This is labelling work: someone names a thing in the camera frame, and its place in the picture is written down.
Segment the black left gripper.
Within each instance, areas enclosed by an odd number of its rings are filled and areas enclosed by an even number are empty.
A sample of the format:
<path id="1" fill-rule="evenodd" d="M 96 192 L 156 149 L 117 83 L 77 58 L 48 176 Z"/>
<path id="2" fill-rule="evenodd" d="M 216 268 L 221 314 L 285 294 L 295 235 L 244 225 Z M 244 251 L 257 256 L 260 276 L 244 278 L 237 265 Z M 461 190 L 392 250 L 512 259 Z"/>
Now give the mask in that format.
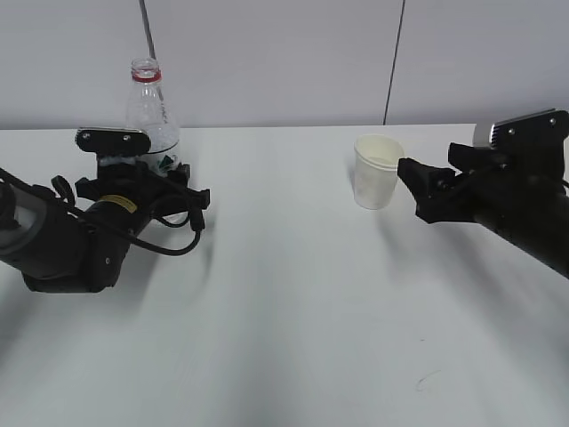
<path id="1" fill-rule="evenodd" d="M 79 197 L 97 202 L 104 197 L 118 196 L 127 205 L 134 205 L 136 213 L 148 214 L 151 219 L 172 215 L 203 212 L 210 204 L 210 191 L 191 189 L 190 166 L 180 164 L 166 176 L 148 169 L 146 164 L 119 163 L 100 166 L 97 177 L 82 178 L 76 182 Z"/>

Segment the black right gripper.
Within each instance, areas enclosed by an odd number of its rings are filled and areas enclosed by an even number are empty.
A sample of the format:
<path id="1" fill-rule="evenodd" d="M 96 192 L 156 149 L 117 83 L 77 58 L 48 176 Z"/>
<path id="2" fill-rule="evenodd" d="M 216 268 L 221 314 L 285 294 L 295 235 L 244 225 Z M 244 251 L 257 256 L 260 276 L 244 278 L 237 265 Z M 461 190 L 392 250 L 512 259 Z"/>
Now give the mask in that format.
<path id="1" fill-rule="evenodd" d="M 460 173 L 409 157 L 398 161 L 397 176 L 426 223 L 568 221 L 561 143 L 493 149 L 453 143 L 448 161 Z"/>

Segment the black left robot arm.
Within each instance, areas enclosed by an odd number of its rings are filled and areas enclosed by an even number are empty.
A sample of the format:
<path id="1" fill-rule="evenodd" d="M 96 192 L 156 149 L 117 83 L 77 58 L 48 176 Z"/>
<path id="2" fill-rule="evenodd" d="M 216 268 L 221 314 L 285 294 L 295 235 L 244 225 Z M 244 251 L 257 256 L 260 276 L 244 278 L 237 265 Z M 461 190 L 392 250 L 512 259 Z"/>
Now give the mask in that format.
<path id="1" fill-rule="evenodd" d="M 98 293 L 116 284 L 131 246 L 154 254 L 182 256 L 198 245 L 210 204 L 207 189 L 188 185 L 180 165 L 165 177 L 136 162 L 101 166 L 96 178 L 74 185 L 57 175 L 51 187 L 29 185 L 1 172 L 1 260 L 18 270 L 33 292 Z M 168 249 L 140 239 L 157 221 L 184 214 L 191 242 Z"/>

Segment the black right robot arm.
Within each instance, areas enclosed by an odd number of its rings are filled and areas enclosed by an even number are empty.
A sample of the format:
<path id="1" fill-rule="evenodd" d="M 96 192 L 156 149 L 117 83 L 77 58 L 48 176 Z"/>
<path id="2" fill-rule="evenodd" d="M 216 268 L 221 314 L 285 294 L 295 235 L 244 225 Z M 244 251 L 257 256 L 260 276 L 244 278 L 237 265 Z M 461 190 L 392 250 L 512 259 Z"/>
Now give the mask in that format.
<path id="1" fill-rule="evenodd" d="M 450 167 L 399 159 L 397 176 L 428 224 L 476 223 L 568 275 L 568 196 L 565 181 L 531 172 L 518 157 L 452 143 Z"/>

